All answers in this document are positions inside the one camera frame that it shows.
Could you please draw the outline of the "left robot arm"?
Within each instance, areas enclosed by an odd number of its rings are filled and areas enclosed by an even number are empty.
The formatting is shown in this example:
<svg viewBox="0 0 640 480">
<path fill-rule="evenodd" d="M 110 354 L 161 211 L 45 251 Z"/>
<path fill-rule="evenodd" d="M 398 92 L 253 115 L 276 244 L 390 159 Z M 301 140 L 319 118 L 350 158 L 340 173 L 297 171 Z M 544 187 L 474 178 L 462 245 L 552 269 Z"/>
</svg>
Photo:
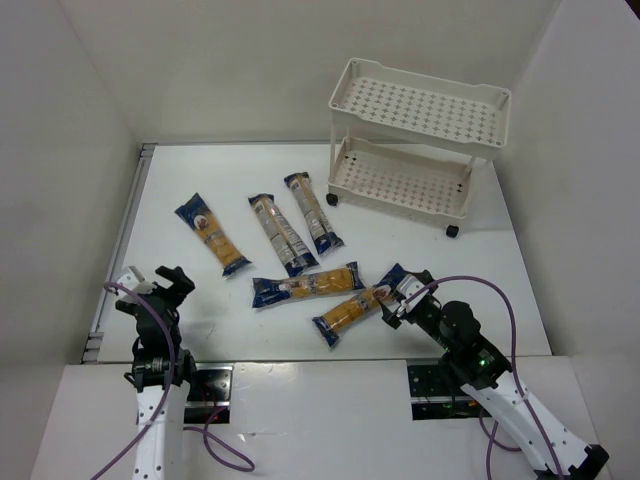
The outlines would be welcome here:
<svg viewBox="0 0 640 480">
<path fill-rule="evenodd" d="M 136 390 L 138 434 L 134 479 L 184 479 L 182 433 L 186 401 L 195 382 L 195 361 L 181 347 L 179 306 L 195 289 L 180 267 L 160 266 L 167 280 L 148 282 L 134 266 L 116 283 L 124 287 L 115 308 L 136 323 L 133 363 L 127 380 Z"/>
</svg>

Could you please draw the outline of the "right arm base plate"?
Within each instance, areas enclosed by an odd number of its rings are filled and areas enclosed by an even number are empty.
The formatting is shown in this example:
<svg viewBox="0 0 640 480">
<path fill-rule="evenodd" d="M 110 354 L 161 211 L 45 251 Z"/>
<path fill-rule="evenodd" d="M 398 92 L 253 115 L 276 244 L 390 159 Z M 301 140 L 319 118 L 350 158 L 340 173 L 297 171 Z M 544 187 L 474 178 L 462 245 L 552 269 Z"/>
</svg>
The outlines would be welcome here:
<svg viewBox="0 0 640 480">
<path fill-rule="evenodd" d="M 407 377 L 414 421 L 480 416 L 480 404 L 465 394 L 438 363 L 408 363 Z"/>
</svg>

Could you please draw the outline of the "horizontal pasta bag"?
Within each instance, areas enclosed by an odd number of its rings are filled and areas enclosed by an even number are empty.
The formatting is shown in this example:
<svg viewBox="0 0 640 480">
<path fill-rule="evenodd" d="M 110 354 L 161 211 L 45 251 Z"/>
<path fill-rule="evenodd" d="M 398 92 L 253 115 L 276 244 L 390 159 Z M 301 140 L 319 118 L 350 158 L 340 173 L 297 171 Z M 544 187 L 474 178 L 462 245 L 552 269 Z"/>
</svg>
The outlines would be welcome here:
<svg viewBox="0 0 640 480">
<path fill-rule="evenodd" d="M 286 279 L 253 278 L 252 288 L 252 308 L 263 309 L 282 302 L 360 291 L 366 286 L 354 261 L 332 270 Z"/>
</svg>

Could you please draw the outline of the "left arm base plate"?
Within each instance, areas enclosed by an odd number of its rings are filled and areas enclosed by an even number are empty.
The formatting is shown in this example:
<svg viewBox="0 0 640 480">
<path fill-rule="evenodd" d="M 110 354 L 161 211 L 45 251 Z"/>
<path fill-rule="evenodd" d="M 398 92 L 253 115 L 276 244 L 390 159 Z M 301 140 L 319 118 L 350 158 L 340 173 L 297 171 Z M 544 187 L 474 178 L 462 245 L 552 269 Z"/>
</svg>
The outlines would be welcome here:
<svg viewBox="0 0 640 480">
<path fill-rule="evenodd" d="M 184 423 L 203 426 L 212 419 L 212 425 L 228 424 L 232 380 L 231 364 L 198 363 L 195 384 L 186 401 Z"/>
</svg>

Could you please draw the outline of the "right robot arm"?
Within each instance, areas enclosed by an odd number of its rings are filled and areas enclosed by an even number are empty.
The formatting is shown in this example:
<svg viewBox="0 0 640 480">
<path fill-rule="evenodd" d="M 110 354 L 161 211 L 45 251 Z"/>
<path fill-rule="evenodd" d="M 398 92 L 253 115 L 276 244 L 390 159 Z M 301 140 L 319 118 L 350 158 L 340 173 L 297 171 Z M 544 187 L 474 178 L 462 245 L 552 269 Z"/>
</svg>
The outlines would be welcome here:
<svg viewBox="0 0 640 480">
<path fill-rule="evenodd" d="M 493 289 L 504 301 L 510 323 L 513 307 L 491 282 L 457 275 L 433 279 L 428 271 L 408 273 L 386 296 L 375 296 L 383 321 L 394 329 L 404 322 L 418 326 L 440 347 L 440 364 L 455 387 L 473 398 L 525 455 L 540 479 L 595 479 L 609 454 L 563 425 L 520 379 L 516 355 L 503 355 L 481 332 L 469 304 L 439 302 L 435 290 L 453 281 L 472 281 Z"/>
</svg>

